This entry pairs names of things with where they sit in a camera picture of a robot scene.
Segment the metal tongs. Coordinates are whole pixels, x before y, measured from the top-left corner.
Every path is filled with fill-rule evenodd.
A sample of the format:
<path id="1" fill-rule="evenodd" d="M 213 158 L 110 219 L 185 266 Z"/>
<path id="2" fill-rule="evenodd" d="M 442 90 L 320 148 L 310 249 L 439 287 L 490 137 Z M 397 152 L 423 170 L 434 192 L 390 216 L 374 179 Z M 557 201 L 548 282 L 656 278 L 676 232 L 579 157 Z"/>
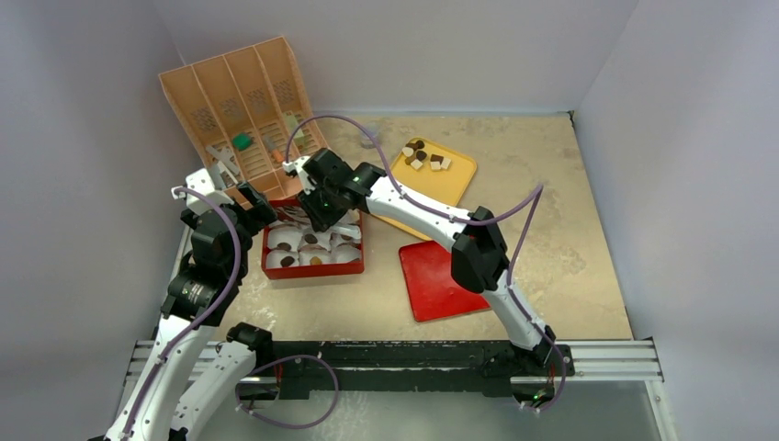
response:
<path id="1" fill-rule="evenodd" d="M 354 212 L 347 211 L 340 219 L 329 222 L 314 220 L 303 208 L 297 205 L 277 206 L 275 210 L 281 221 L 296 222 L 309 227 L 314 232 L 338 234 L 345 239 L 358 242 L 363 238 L 359 217 Z"/>

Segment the red box lid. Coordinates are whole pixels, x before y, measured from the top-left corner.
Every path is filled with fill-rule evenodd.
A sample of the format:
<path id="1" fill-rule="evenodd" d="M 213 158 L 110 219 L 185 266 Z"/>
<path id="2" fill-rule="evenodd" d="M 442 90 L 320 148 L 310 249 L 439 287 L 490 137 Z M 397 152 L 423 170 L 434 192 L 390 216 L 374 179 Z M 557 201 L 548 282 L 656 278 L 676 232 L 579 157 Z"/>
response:
<path id="1" fill-rule="evenodd" d="M 481 295 L 455 282 L 451 277 L 451 254 L 438 243 L 403 246 L 399 258 L 415 321 L 432 322 L 490 308 Z"/>

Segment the dark chocolate piece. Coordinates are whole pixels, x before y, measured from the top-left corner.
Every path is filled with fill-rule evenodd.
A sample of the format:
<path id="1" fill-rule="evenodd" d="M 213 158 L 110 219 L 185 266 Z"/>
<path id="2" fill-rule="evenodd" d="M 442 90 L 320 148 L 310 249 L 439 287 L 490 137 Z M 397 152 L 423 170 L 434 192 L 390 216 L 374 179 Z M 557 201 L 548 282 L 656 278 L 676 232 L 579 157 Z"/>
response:
<path id="1" fill-rule="evenodd" d="M 280 260 L 282 267 L 290 267 L 296 264 L 296 260 L 293 256 L 285 256 Z"/>

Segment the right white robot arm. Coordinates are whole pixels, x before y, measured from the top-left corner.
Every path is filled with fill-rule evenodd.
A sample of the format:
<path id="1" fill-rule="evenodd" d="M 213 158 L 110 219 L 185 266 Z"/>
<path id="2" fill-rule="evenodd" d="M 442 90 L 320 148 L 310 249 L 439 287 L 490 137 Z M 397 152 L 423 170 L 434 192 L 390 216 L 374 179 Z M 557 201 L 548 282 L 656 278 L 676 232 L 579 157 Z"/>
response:
<path id="1" fill-rule="evenodd" d="M 438 243 L 451 255 L 453 280 L 481 295 L 501 321 L 518 367 L 536 374 L 550 364 L 555 337 L 517 287 L 499 219 L 490 210 L 448 206 L 373 164 L 351 167 L 328 149 L 285 162 L 283 169 L 302 184 L 297 200 L 317 232 L 359 210 L 398 221 Z"/>

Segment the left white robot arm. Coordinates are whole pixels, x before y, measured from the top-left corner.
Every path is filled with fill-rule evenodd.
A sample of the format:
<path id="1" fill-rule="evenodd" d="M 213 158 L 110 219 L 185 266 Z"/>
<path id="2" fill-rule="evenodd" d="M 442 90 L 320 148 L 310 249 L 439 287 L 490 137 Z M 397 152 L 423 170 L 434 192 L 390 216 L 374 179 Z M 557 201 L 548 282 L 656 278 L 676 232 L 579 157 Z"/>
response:
<path id="1" fill-rule="evenodd" d="M 248 272 L 253 238 L 277 220 L 266 196 L 237 186 L 248 201 L 206 183 L 175 187 L 186 198 L 181 220 L 191 228 L 191 249 L 170 281 L 152 352 L 138 382 L 104 440 L 196 440 L 206 423 L 248 373 L 261 376 L 274 363 L 272 334 L 240 322 L 197 377 L 192 372 Z"/>

